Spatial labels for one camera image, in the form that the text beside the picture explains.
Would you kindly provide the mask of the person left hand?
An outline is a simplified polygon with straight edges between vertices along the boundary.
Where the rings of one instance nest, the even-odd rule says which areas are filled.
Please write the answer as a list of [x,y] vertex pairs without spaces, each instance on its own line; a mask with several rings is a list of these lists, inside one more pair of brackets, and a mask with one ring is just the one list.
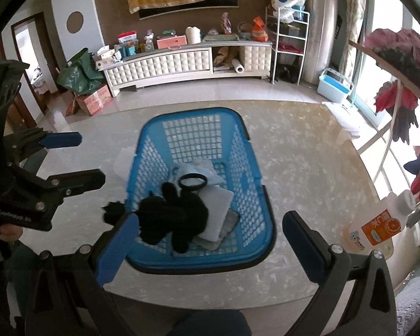
[[11,243],[19,240],[23,234],[23,229],[16,225],[5,224],[0,226],[0,240]]

